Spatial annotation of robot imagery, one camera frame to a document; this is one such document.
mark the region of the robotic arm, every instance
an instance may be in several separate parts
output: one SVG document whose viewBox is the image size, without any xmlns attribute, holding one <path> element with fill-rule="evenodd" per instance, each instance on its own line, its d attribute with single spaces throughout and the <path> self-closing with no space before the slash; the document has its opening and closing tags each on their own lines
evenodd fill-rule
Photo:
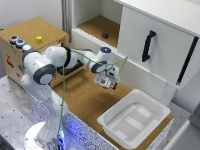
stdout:
<svg viewBox="0 0 200 150">
<path fill-rule="evenodd" d="M 34 139 L 41 150 L 49 150 L 55 147 L 52 143 L 55 141 L 59 129 L 62 98 L 49 87 L 48 83 L 54 78 L 56 68 L 63 67 L 63 56 L 66 51 L 64 68 L 73 68 L 77 60 L 80 60 L 95 74 L 95 83 L 112 89 L 116 89 L 118 83 L 119 68 L 112 65 L 113 55 L 107 47 L 102 47 L 97 55 L 91 50 L 71 50 L 67 47 L 55 46 L 47 48 L 43 55 L 33 49 L 23 49 L 22 61 L 26 74 L 21 79 L 22 86 L 32 97 L 39 100 L 48 109 L 45 124 Z M 64 103 L 63 116 L 67 113 L 68 106 Z M 66 149 L 66 146 L 61 146 L 60 149 Z"/>
</svg>

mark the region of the green cable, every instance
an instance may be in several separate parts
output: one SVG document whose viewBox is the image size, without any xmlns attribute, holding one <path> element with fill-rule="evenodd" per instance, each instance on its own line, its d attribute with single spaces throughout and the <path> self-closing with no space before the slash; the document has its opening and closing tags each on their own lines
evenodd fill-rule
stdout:
<svg viewBox="0 0 200 150">
<path fill-rule="evenodd" d="M 124 61 L 123 65 L 122 65 L 122 67 L 121 67 L 121 69 L 120 69 L 117 82 L 119 81 L 119 77 L 120 77 L 120 75 L 121 75 L 121 73 L 122 73 L 122 70 L 123 70 L 123 68 L 124 68 L 124 65 L 125 65 L 125 63 L 126 63 L 126 61 L 127 61 L 127 59 L 128 59 L 128 57 L 125 57 L 124 59 L 122 59 L 122 60 L 120 60 L 120 61 L 118 61 L 118 62 L 115 62 L 115 63 L 113 63 L 113 64 L 102 64 L 102 63 L 99 63 L 99 62 L 96 62 L 96 61 L 90 59 L 89 57 L 87 57 L 87 56 L 85 56 L 85 55 L 83 55 L 83 54 L 81 54 L 81 53 L 79 53 L 79 52 L 77 52 L 77 51 L 74 51 L 74 50 L 71 50 L 71 51 L 73 51 L 73 52 L 75 52 L 75 53 L 77 53 L 77 54 L 79 54 L 79 55 L 82 55 L 83 57 L 87 58 L 88 60 L 90 60 L 90 61 L 92 61 L 92 62 L 94 62 L 94 63 L 96 63 L 96 64 L 100 64 L 100 65 L 106 65 L 106 66 L 108 66 L 108 65 L 115 65 L 115 64 L 119 64 L 119 63 L 121 63 L 122 61 Z M 60 124 L 59 124 L 59 129 L 58 129 L 58 134 L 57 134 L 57 141 L 58 141 L 58 138 L 59 138 L 59 132 L 60 132 L 60 127 L 61 127 L 61 123 L 62 123 L 63 104 L 64 104 L 64 98 L 65 98 L 65 67 L 64 67 L 64 64 L 65 64 L 66 56 L 67 56 L 67 52 L 64 54 L 64 57 L 63 57 L 63 98 L 62 98 L 61 117 L 60 117 Z"/>
</svg>

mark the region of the plastic container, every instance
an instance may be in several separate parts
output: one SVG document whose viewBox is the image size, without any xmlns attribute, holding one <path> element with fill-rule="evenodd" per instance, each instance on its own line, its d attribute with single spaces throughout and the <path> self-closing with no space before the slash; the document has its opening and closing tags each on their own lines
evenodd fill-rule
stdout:
<svg viewBox="0 0 200 150">
<path fill-rule="evenodd" d="M 133 90 L 98 118 L 105 133 L 126 149 L 136 149 L 168 116 L 170 109 Z"/>
</svg>

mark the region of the brown box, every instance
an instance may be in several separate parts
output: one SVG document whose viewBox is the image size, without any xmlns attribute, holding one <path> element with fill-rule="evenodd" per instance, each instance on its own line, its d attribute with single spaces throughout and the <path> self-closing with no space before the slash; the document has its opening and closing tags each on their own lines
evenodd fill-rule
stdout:
<svg viewBox="0 0 200 150">
<path fill-rule="evenodd" d="M 15 45 L 10 44 L 10 36 L 13 35 L 17 35 L 19 39 L 25 40 L 26 44 L 31 45 L 33 49 L 38 50 L 39 52 L 43 52 L 49 46 L 56 46 L 60 43 L 62 43 L 63 46 L 69 45 L 69 35 L 67 33 L 39 17 L 0 31 L 0 49 L 5 71 L 7 75 L 19 85 L 21 85 L 20 80 L 25 73 L 22 64 L 23 53 L 21 49 L 17 49 Z M 43 43 L 37 43 L 37 36 L 42 37 Z M 57 85 L 62 79 L 62 75 L 56 72 L 50 86 L 53 87 Z"/>
</svg>

